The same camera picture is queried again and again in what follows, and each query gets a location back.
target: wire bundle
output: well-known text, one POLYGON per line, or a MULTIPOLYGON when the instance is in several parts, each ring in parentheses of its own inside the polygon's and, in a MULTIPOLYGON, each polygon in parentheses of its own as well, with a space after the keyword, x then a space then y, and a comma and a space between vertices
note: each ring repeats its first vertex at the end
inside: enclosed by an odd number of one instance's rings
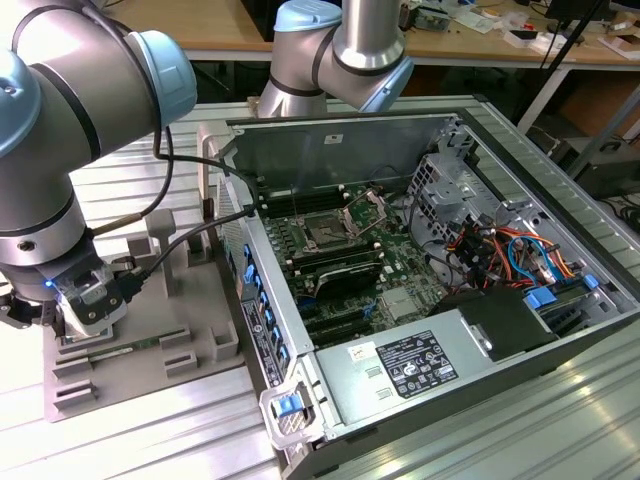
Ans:
POLYGON ((491 229, 491 235, 480 237, 483 229, 486 230, 483 227, 465 226, 458 238, 446 248, 450 255, 456 252, 460 254, 460 250, 465 248, 463 240, 471 240, 472 237, 476 241, 482 238, 483 244, 491 248, 488 254, 486 248, 482 249, 485 253, 473 249, 478 258, 470 265, 472 273, 468 277, 472 279, 472 287, 488 288, 502 284, 512 288, 525 288, 540 285, 541 280, 531 271, 531 266, 536 266, 533 257, 535 251, 543 258, 555 281, 562 282, 575 277, 562 258, 559 247, 550 240, 533 232, 521 232, 507 227, 491 229))
POLYGON ((516 260, 515 249, 518 241, 523 243, 523 255, 528 253, 525 242, 538 250, 556 281, 564 281, 575 277, 573 272, 571 272, 569 267, 567 267, 564 259, 562 258, 562 254, 560 253, 559 248, 554 245, 552 241, 547 240, 546 238, 542 238, 533 232, 520 232, 518 230, 507 227, 499 228, 497 229, 497 232, 510 237, 511 240, 509 241, 507 247, 509 263, 518 273, 531 280, 534 286, 537 286, 539 284, 536 277, 531 272, 525 271, 516 260))
POLYGON ((623 195, 622 200, 605 199, 601 202, 606 203, 613 209, 614 215, 622 220, 634 232, 640 234, 640 203, 636 203, 623 195))

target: wooden table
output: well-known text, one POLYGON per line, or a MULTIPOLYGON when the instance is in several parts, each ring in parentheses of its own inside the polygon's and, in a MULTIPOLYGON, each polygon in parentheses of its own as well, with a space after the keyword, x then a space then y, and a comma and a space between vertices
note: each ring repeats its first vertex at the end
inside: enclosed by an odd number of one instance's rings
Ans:
MULTIPOLYGON (((546 30, 549 23, 513 0, 493 8, 526 12, 538 30, 546 30)), ((109 14, 134 30, 169 34, 194 61, 271 60, 272 44, 262 40, 240 0, 125 0, 109 14)), ((598 42, 600 36, 587 33, 585 42, 571 50, 518 124, 521 130, 529 129, 571 70, 640 71, 640 62, 609 50, 598 42)), ((407 54, 417 65, 539 68, 543 58, 531 49, 509 45, 498 31, 482 35, 456 22, 446 33, 414 29, 406 39, 407 54)))

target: motherboard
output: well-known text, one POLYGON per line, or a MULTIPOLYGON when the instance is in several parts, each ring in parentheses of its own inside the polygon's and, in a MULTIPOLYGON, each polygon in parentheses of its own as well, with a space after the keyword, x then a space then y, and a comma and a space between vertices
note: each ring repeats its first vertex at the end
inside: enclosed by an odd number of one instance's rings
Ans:
POLYGON ((316 198, 279 197, 261 215, 319 348, 422 319, 447 293, 391 195, 341 186, 316 198))

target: metal case frame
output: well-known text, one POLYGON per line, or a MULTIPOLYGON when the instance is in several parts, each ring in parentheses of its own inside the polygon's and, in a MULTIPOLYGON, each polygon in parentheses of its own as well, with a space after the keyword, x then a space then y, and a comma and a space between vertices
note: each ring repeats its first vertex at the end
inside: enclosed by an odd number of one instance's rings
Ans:
MULTIPOLYGON (((286 284, 282 284, 284 278, 278 278, 281 275, 278 275, 279 269, 277 269, 278 273, 267 274, 269 280, 267 283, 268 288, 265 285, 265 290, 268 291, 270 299, 277 299, 274 303, 276 306, 275 313, 278 321, 282 325, 286 325, 287 338, 285 338, 285 343, 290 345, 296 355, 299 356, 297 362, 291 362, 286 372, 285 382, 287 380, 290 382, 294 376, 303 378, 304 383, 308 386, 308 394, 314 397, 317 412, 322 414, 324 420, 322 434, 316 428, 314 433, 306 438, 306 441, 310 443, 307 448, 287 451, 291 467, 286 473, 290 475, 290 478, 307 478, 310 475, 317 474, 332 465, 338 465, 342 461, 365 453, 385 442, 467 408, 529 378, 553 370, 589 346, 630 324, 639 315, 637 301, 640 300, 640 284, 638 284, 637 280, 466 110, 414 110, 406 113, 370 115, 366 116, 364 120, 420 116, 455 117, 459 119, 474 134, 475 139, 488 152, 493 154, 496 161, 505 168, 516 183, 542 206, 551 218, 560 223, 563 229, 566 229, 566 232, 582 248, 582 253, 589 257, 590 262, 593 262, 600 272, 604 272, 606 277, 610 277, 630 298, 634 299, 635 308, 618 318, 570 335, 546 347, 508 359, 497 365, 493 371, 484 372, 477 378, 472 377, 467 381, 457 382, 455 385, 441 386, 437 389, 437 394, 422 395, 421 398, 404 402, 400 406, 389 409, 384 414, 374 415, 366 420, 346 425, 341 421, 339 409, 336 407, 332 394, 327 387, 328 382, 323 377, 322 368, 318 364, 318 355, 312 352, 312 346, 308 342, 308 335, 304 331, 304 325, 302 325, 299 315, 295 311, 295 304, 290 298, 286 284), (298 335, 298 340, 303 343, 295 340, 295 336, 298 335), (322 444, 322 448, 316 448, 318 446, 317 442, 322 444)), ((308 125, 313 122, 348 122, 353 118, 355 117, 352 115, 343 115, 339 119, 305 119, 299 122, 291 120, 279 122, 274 122, 273 120, 237 121, 231 124, 230 133, 232 135, 242 135, 244 128, 252 128, 251 124, 258 126, 272 123, 279 125, 308 125)), ((233 164, 235 153, 237 151, 226 155, 225 161, 233 164)), ((229 192, 238 192, 236 208, 239 208, 240 203, 249 203, 248 191, 243 189, 239 183, 223 179, 220 189, 224 190, 225 188, 229 192)), ((277 262, 273 252, 271 252, 271 247, 259 218, 241 220, 238 224, 251 250, 259 252, 258 269, 263 272, 272 272, 271 269, 274 266, 277 267, 277 262)), ((221 232, 221 236, 224 239, 224 231, 221 232)), ((278 388, 279 392, 285 390, 284 387, 278 388)), ((273 422, 273 417, 268 409, 269 400, 274 398, 273 393, 263 394, 261 402, 268 424, 273 422)), ((283 443, 277 443, 277 439, 274 443, 280 448, 287 447, 283 443)))

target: power supply label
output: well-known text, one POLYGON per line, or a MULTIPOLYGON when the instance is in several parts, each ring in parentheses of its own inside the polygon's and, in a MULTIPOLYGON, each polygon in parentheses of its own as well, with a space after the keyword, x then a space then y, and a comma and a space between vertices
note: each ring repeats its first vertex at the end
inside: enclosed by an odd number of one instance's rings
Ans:
POLYGON ((411 398, 458 378, 430 330, 388 343, 376 351, 402 398, 411 398))

